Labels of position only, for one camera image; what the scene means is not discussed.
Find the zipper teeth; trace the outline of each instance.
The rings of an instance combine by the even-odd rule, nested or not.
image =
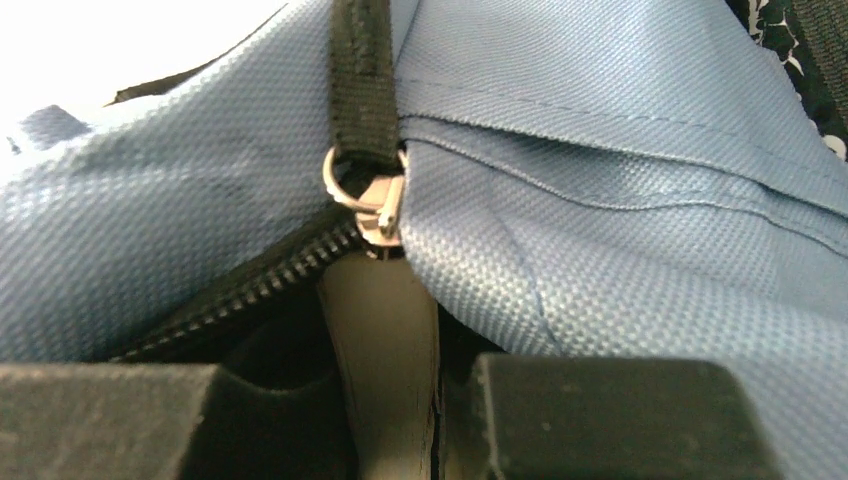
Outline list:
[[[241,286],[234,287],[214,303],[183,315],[185,319],[176,325],[155,332],[124,349],[124,353],[111,357],[109,361],[149,360],[161,357],[185,342],[200,340],[202,334],[212,327],[223,326],[237,319],[240,311],[314,279],[333,262],[360,246],[361,237],[353,221],[337,224],[306,242],[289,259],[265,269]]]

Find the metal zipper pull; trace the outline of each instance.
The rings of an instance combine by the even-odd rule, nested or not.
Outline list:
[[[406,170],[409,159],[398,151],[398,159]],[[356,212],[356,226],[367,244],[368,256],[378,260],[403,257],[403,246],[398,231],[400,205],[406,178],[403,174],[377,176],[359,199],[348,195],[336,181],[333,167],[336,151],[331,148],[324,159],[324,184],[333,199]]]

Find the stitching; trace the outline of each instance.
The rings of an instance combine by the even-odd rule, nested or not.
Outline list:
[[[526,183],[526,184],[528,184],[528,185],[530,185],[534,188],[537,188],[537,189],[539,189],[543,192],[546,192],[550,195],[554,195],[555,197],[560,198],[562,200],[565,200],[567,202],[577,203],[577,204],[584,205],[584,206],[587,206],[587,207],[602,208],[602,209],[607,209],[607,210],[637,210],[637,209],[638,210],[650,210],[650,209],[656,209],[656,208],[672,208],[672,207],[682,207],[682,206],[686,206],[686,205],[691,205],[691,203],[683,203],[683,202],[679,202],[679,201],[678,202],[672,202],[672,203],[667,204],[667,205],[645,205],[641,208],[640,207],[630,207],[630,208],[628,208],[628,207],[618,207],[618,208],[616,208],[616,207],[613,207],[613,206],[604,206],[604,205],[592,204],[590,202],[587,202],[586,200],[595,199],[595,200],[606,200],[606,201],[609,201],[610,203],[614,203],[614,202],[612,200],[610,200],[610,197],[603,196],[603,195],[580,196],[579,194],[577,194],[577,195],[574,195],[574,196],[569,196],[569,195],[566,195],[565,193],[563,193],[559,190],[550,188],[549,186],[545,185],[544,183],[540,182],[539,180],[537,180],[534,177],[523,174],[523,172],[520,172],[520,171],[512,172],[509,169],[503,168],[502,165],[498,165],[494,162],[486,161],[482,157],[479,157],[478,155],[472,154],[468,151],[461,150],[461,149],[457,148],[456,146],[443,144],[442,142],[439,142],[439,141],[436,141],[436,140],[433,140],[433,139],[420,139],[419,138],[419,139],[416,139],[416,140],[423,142],[423,143],[428,143],[428,144],[434,145],[438,148],[442,148],[442,149],[445,149],[447,151],[457,153],[459,155],[463,155],[463,156],[469,158],[472,161],[480,163],[481,165],[489,168],[492,171],[501,172],[501,173],[503,173],[503,174],[505,174],[505,175],[507,175],[511,178],[514,178],[518,181],[524,182],[524,183]],[[482,153],[491,155],[491,152],[487,152],[487,151],[483,151]],[[836,253],[840,257],[848,259],[848,253],[845,252],[845,251],[848,251],[848,243],[843,243],[841,240],[838,240],[837,238],[832,237],[830,234],[826,233],[822,229],[816,228],[816,227],[809,225],[809,224],[799,222],[797,220],[793,220],[789,217],[781,215],[780,213],[773,212],[768,208],[767,205],[760,203],[756,200],[747,198],[747,197],[742,197],[742,196],[739,196],[739,195],[733,195],[733,194],[725,193],[725,192],[719,192],[719,191],[715,191],[715,190],[692,189],[692,190],[675,190],[675,191],[672,191],[672,192],[662,192],[662,193],[658,192],[658,193],[651,193],[651,194],[646,194],[646,195],[625,195],[625,196],[621,196],[621,197],[616,197],[616,200],[618,200],[618,201],[644,200],[644,199],[651,199],[651,198],[661,199],[661,198],[671,197],[671,196],[674,196],[674,195],[691,195],[691,194],[709,194],[709,195],[712,195],[716,199],[735,200],[735,201],[743,202],[743,203],[746,204],[746,206],[749,208],[749,210],[742,210],[742,209],[739,209],[739,208],[731,208],[731,207],[728,207],[728,206],[725,206],[725,205],[713,205],[713,206],[715,206],[717,208],[724,208],[724,209],[735,210],[735,211],[739,211],[739,212],[743,212],[743,213],[748,213],[748,214],[751,214],[751,215],[757,215],[761,218],[764,218],[766,221],[768,221],[769,223],[771,223],[772,225],[774,225],[778,228],[782,228],[783,230],[786,230],[786,231],[789,231],[789,232],[810,238],[813,241],[815,241],[815,242],[823,245],[824,247],[828,248],[829,250],[833,251],[834,253]],[[707,202],[707,200],[695,200],[695,199],[693,199],[692,201],[697,202],[698,204],[705,204]],[[779,224],[779,223],[777,223],[777,221],[775,219],[777,221],[782,221],[782,222],[786,223],[787,225]],[[818,235],[821,238],[817,238],[817,237],[813,236],[810,232],[812,232],[812,234]]]
[[[492,173],[492,176],[495,175],[495,170],[489,170]],[[492,182],[489,184],[494,185],[495,178],[492,178]],[[488,207],[489,212],[491,212],[492,217],[498,222],[498,224],[503,228],[504,232],[506,232],[509,237],[509,241],[513,246],[513,251],[518,256],[519,264],[521,269],[524,271],[524,274],[527,280],[530,282],[530,289],[533,291],[533,298],[536,302],[536,314],[539,315],[540,323],[542,324],[542,328],[545,331],[546,336],[548,337],[548,341],[551,342],[551,345],[554,346],[557,355],[561,356],[563,354],[562,347],[560,346],[559,340],[557,340],[556,335],[554,335],[553,330],[551,330],[551,326],[547,320],[547,315],[545,314],[545,305],[542,302],[542,295],[539,293],[539,287],[536,281],[536,275],[533,272],[533,269],[530,267],[530,263],[527,261],[527,258],[524,255],[524,249],[518,243],[518,240],[515,238],[515,234],[512,232],[512,229],[504,222],[503,218],[501,218],[498,213],[495,205],[492,204],[492,200],[495,198],[494,192],[489,192],[487,195],[486,206]]]
[[[448,84],[438,83],[438,82],[428,82],[428,81],[424,81],[424,80],[399,78],[399,79],[397,79],[397,81],[400,82],[400,83],[403,83],[403,82],[417,83],[417,84],[427,85],[427,86],[431,86],[431,87],[441,87],[441,88],[446,88],[448,90],[455,90],[455,91],[458,91],[458,92],[474,92],[474,93],[483,93],[483,94],[487,94],[487,95],[494,95],[494,96],[505,98],[505,99],[508,99],[508,100],[513,100],[513,101],[516,101],[516,102],[529,103],[531,105],[536,105],[536,106],[539,106],[539,107],[551,108],[551,109],[554,109],[554,110],[560,110],[560,111],[571,112],[571,113],[577,113],[577,114],[580,114],[580,115],[585,115],[585,116],[590,116],[590,117],[601,117],[601,118],[610,118],[610,119],[619,119],[619,120],[636,120],[636,121],[644,120],[644,121],[648,121],[648,122],[670,123],[670,124],[673,124],[673,125],[680,125],[680,126],[684,126],[684,127],[701,129],[701,130],[705,130],[707,132],[711,132],[711,133],[715,133],[715,134],[718,134],[718,135],[722,135],[722,136],[725,136],[725,137],[730,137],[730,138],[739,140],[739,141],[745,143],[746,145],[749,145],[749,146],[751,146],[751,147],[753,147],[757,150],[760,150],[760,151],[762,151],[762,152],[764,152],[768,155],[771,155],[771,156],[773,156],[773,157],[775,157],[779,160],[782,160],[786,163],[789,163],[790,165],[794,165],[801,170],[816,174],[818,177],[820,177],[824,180],[827,180],[827,181],[829,181],[829,182],[831,182],[831,183],[833,183],[837,186],[840,186],[840,187],[843,187],[843,188],[848,188],[848,183],[843,183],[842,181],[835,178],[831,174],[822,172],[820,170],[817,170],[817,169],[812,168],[808,165],[804,165],[802,163],[796,162],[794,160],[790,160],[790,159],[788,159],[788,158],[786,158],[786,157],[784,157],[784,156],[782,156],[782,155],[780,155],[776,152],[773,152],[772,150],[769,150],[768,148],[766,148],[762,145],[751,142],[750,140],[747,140],[747,139],[741,137],[739,134],[727,132],[727,131],[724,131],[724,130],[721,130],[721,129],[717,129],[715,127],[712,127],[712,126],[704,124],[704,123],[696,123],[696,122],[692,122],[692,121],[688,121],[688,120],[680,120],[680,119],[676,119],[676,118],[672,118],[672,117],[656,117],[656,116],[650,116],[650,115],[614,115],[614,114],[604,113],[604,112],[592,112],[592,111],[589,111],[589,110],[581,110],[581,109],[577,109],[577,108],[573,108],[573,107],[556,105],[556,104],[553,104],[553,103],[543,102],[543,101],[539,101],[539,100],[533,100],[533,99],[530,99],[530,98],[522,98],[522,97],[518,97],[518,96],[514,96],[514,95],[510,95],[510,94],[506,94],[506,93],[498,92],[498,91],[494,91],[494,90],[468,88],[468,87],[457,86],[457,85],[448,85]]]

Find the metal ring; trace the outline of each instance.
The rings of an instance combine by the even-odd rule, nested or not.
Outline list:
[[[400,160],[400,166],[403,167],[404,170],[409,166],[409,158],[406,156],[403,150],[398,150],[398,160]],[[361,202],[344,191],[344,189],[339,185],[339,182],[336,181],[336,175],[333,172],[333,167],[336,164],[336,148],[330,148],[330,151],[327,152],[327,156],[324,157],[324,168],[322,169],[322,174],[324,176],[324,185],[327,187],[327,193],[332,195],[333,200],[344,205],[345,207],[353,210],[354,212],[359,213],[367,213],[371,215],[378,215],[380,210],[382,210],[383,205],[375,205],[373,203]]]

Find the zipper slider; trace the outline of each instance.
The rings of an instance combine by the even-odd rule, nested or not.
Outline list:
[[[406,153],[398,151],[398,160],[406,170],[409,159]],[[395,176],[380,175],[359,199],[347,194],[336,181],[333,167],[336,161],[335,148],[327,152],[324,159],[324,184],[333,199],[356,213],[356,227],[367,244],[368,256],[377,260],[403,258],[398,221],[403,190],[406,186],[404,174]]]

